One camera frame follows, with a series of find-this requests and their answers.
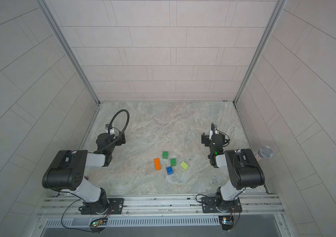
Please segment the dark green lego brick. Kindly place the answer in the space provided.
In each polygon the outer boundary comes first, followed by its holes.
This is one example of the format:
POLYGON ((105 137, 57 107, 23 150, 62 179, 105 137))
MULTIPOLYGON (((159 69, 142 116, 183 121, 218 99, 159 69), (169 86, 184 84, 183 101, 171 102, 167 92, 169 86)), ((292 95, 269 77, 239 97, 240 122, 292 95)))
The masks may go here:
POLYGON ((162 153, 162 159, 168 159, 168 157, 169 157, 169 152, 168 151, 163 151, 163 153, 162 153))

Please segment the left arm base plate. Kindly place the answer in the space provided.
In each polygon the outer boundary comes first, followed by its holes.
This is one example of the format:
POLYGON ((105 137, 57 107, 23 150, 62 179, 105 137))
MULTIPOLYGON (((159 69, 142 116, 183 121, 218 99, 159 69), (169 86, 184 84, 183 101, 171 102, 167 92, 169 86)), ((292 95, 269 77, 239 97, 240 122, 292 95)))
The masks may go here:
POLYGON ((79 211, 82 215, 121 214, 123 204, 123 198, 100 198, 96 202, 87 202, 79 207, 79 211))

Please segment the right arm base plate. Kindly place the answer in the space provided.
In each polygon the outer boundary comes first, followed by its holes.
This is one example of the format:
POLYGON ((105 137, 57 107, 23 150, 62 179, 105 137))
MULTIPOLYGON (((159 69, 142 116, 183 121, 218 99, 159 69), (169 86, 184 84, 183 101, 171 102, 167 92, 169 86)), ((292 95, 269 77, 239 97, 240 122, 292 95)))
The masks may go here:
POLYGON ((203 213, 241 213, 240 200, 224 201, 216 197, 202 197, 203 213))

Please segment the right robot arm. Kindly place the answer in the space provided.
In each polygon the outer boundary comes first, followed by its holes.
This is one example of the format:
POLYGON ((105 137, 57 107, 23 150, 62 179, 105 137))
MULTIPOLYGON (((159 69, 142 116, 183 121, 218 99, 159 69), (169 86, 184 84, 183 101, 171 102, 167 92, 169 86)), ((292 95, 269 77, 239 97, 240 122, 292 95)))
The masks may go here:
POLYGON ((239 195, 246 189, 264 185, 265 176, 251 149, 223 150, 225 134, 213 130, 201 135, 201 143, 209 148, 209 162, 214 168, 225 167, 229 180, 213 197, 202 197, 204 213, 241 213, 239 195))

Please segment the blue lego brick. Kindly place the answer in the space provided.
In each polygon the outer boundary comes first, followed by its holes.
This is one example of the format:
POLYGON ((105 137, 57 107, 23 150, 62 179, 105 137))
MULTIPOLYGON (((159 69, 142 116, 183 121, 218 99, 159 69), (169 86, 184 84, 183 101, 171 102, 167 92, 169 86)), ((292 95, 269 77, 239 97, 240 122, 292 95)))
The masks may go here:
POLYGON ((167 168, 166 168, 166 171, 167 171, 167 175, 172 175, 172 174, 174 173, 172 167, 167 167, 167 168))

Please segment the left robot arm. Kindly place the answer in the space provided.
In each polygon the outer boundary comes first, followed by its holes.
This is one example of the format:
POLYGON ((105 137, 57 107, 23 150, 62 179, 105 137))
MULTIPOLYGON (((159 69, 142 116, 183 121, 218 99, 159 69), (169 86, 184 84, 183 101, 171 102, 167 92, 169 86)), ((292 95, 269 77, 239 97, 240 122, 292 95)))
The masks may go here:
POLYGON ((107 167, 112 161, 116 146, 125 144, 124 134, 114 132, 100 134, 96 144, 98 152, 87 150, 60 150, 42 178, 42 186, 56 192, 69 193, 83 202, 78 208, 82 215, 121 214, 123 198, 108 198, 106 191, 90 183, 84 177, 88 167, 107 167))

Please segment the orange lego brick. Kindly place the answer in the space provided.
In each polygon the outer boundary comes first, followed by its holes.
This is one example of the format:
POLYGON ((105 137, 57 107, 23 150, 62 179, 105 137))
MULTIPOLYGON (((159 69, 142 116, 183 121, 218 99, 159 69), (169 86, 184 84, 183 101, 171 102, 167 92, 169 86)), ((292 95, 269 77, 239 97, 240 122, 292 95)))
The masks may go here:
POLYGON ((155 168, 155 170, 160 170, 161 169, 161 164, 160 164, 160 159, 159 158, 154 159, 154 168, 155 168))

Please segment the lime green lego brick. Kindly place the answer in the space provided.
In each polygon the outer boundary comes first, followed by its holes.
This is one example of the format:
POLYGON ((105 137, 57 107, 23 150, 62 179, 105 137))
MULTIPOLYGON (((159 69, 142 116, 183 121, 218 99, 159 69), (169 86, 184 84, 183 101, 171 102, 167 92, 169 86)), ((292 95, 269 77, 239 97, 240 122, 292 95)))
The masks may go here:
POLYGON ((186 162, 181 162, 180 167, 183 168, 185 171, 187 171, 189 168, 189 165, 186 162))

